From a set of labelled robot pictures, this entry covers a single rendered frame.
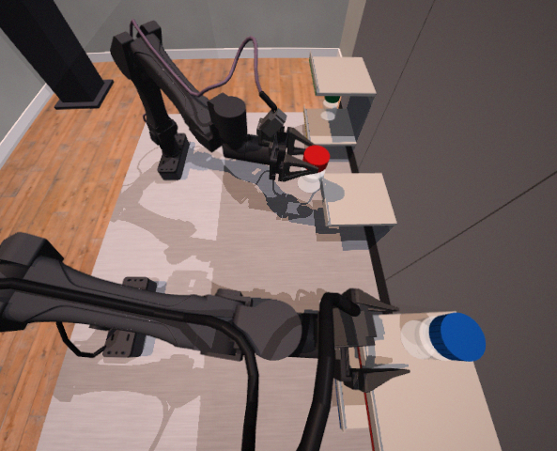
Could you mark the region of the clear bottle with green cap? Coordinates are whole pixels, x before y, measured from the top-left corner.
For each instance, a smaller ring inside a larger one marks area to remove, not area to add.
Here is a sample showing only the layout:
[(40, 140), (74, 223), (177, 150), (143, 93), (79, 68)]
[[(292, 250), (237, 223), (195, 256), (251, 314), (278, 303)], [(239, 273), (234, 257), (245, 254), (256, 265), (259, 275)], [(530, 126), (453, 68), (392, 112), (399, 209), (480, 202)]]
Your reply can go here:
[(335, 119), (338, 101), (340, 96), (325, 96), (325, 100), (322, 105), (321, 118), (326, 121), (332, 121)]

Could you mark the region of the white bottle with red cap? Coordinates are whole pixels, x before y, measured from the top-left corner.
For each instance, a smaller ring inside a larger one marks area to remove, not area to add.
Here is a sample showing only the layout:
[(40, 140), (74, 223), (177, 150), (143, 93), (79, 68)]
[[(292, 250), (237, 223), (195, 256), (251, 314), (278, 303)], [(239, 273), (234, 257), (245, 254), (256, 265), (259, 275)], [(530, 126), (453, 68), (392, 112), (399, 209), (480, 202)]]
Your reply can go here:
[(303, 192), (309, 194), (314, 193), (321, 184), (325, 169), (330, 160), (330, 153), (324, 147), (311, 146), (305, 150), (302, 160), (318, 167), (318, 172), (316, 174), (298, 178), (298, 186)]

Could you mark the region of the blue-capped white bottle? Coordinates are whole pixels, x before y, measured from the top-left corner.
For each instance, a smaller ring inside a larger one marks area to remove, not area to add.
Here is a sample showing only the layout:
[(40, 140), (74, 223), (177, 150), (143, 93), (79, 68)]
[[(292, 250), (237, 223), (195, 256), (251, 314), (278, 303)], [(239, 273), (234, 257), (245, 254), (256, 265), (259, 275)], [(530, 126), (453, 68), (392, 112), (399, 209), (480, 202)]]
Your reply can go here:
[(473, 362), (486, 350), (482, 329), (462, 313), (410, 320), (400, 338), (410, 355), (424, 360)]

